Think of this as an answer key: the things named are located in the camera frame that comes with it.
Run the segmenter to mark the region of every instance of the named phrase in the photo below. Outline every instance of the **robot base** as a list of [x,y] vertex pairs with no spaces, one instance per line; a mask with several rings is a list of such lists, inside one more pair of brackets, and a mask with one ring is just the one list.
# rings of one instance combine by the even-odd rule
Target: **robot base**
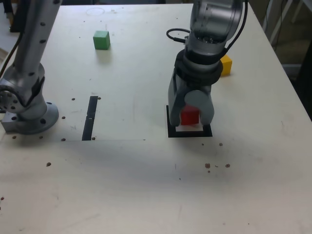
[[32,120],[21,119],[17,114],[7,112],[2,119],[3,128],[7,133],[36,134],[51,128],[59,118],[59,111],[56,105],[47,102],[47,111],[40,118]]

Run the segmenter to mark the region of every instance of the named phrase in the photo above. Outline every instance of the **black tape strip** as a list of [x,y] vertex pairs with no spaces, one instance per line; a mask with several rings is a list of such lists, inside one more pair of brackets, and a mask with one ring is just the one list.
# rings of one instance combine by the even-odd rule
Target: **black tape strip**
[[84,123],[82,133],[82,140],[91,140],[94,119],[96,117],[97,104],[98,104],[98,96],[90,96],[87,117]]
[[203,131],[195,131],[195,132],[177,132],[176,127],[170,124],[169,120],[169,107],[166,106],[167,109],[167,127],[168,127],[168,138],[182,138],[182,137],[212,137],[213,133],[211,131],[210,124],[203,125]]

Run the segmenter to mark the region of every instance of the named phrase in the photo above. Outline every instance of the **table surface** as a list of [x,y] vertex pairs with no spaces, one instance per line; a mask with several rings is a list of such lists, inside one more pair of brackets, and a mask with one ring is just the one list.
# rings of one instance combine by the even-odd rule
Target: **table surface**
[[[167,137],[183,45],[165,33],[188,28],[191,9],[60,8],[43,93],[66,119],[33,136],[0,128],[2,234],[312,232],[312,123],[251,9],[232,73],[212,87],[213,137]],[[96,30],[109,30],[108,51]],[[81,141],[90,96],[96,140]]]

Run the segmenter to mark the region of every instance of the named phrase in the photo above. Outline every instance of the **gray robot arm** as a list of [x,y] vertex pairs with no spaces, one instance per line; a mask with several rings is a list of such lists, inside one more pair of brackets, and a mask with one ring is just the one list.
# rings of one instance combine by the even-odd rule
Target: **gray robot arm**
[[243,9],[243,0],[197,0],[193,5],[188,38],[175,60],[175,68],[168,90],[169,120],[172,126],[180,125],[180,113],[186,105],[200,110],[202,125],[211,123],[214,107],[211,87],[220,78],[223,66],[220,59],[228,52],[242,32],[248,11],[248,0],[242,26],[233,41]]
[[28,2],[26,26],[20,33],[14,62],[0,79],[0,108],[6,110],[1,123],[6,132],[21,134],[45,131],[59,117],[56,105],[43,98],[45,77],[40,60],[61,1]]

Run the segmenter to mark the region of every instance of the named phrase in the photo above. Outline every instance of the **green cube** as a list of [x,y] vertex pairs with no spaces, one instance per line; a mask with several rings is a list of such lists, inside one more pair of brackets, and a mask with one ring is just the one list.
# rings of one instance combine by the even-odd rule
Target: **green cube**
[[93,36],[94,47],[96,50],[108,50],[111,41],[108,31],[96,31]]

